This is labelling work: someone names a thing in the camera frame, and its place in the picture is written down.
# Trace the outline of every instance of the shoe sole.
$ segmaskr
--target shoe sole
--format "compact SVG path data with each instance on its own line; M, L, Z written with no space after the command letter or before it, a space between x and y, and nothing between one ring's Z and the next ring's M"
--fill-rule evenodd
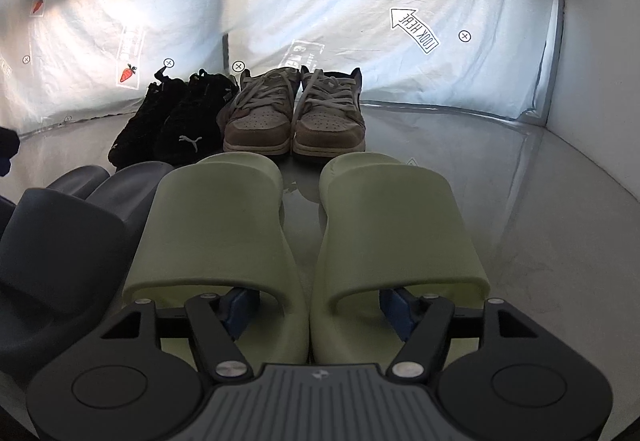
M294 154L316 158L334 158L350 152L364 152L366 148L365 140L352 148L318 148L313 146L300 145L295 138L291 150Z
M281 145L276 146L247 146L247 145L231 145L226 141L222 143L222 150L225 152L254 152L263 156L279 156L288 154L290 150L290 140L287 139Z

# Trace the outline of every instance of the pair of beige sneakers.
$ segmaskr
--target pair of beige sneakers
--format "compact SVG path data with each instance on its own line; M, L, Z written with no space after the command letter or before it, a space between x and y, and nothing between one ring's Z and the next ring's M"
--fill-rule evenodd
M298 89L302 95L295 106ZM240 92L218 114L225 152L332 158L365 150L362 74L284 67L259 76L245 69Z

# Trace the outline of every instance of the pair of green slides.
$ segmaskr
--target pair of green slides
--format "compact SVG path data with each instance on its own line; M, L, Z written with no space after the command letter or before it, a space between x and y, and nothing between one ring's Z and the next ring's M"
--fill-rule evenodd
M449 183L388 156L350 153L319 181L327 224L310 310L282 231L278 167L253 153L223 153L174 170L158 186L127 277L124 305L149 298L181 307L202 293L260 290L257 315L236 341L263 363L378 363L402 341L380 310L381 289L406 287L482 308L489 283ZM193 364L188 342L163 350ZM447 363L477 348L453 340Z

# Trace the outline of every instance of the sneaker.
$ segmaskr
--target sneaker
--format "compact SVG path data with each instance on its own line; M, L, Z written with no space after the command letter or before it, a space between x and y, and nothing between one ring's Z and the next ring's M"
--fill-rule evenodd
M197 163L220 151L222 134L216 116L238 92L234 77L200 69L189 79L189 94L166 119L156 144L157 161L174 167Z
M240 76L240 88L218 118L225 135L223 150L266 156L288 153L300 71L283 67L252 78L245 69Z
M360 111L362 74L311 73L302 67L303 92L291 124L292 150L301 156L332 158L365 150Z
M145 99L136 114L129 119L109 151L109 162L118 170L127 166L153 161L154 143L164 120L187 95L189 89L180 78L165 76L163 67L155 74L156 82L149 85Z

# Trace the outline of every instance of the white curtain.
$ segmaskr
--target white curtain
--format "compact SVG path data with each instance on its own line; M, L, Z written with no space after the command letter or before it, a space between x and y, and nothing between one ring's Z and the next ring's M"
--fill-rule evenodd
M0 124L133 110L166 60L184 79L227 60L254 74L360 67L366 100L515 118L540 82L553 2L0 0Z

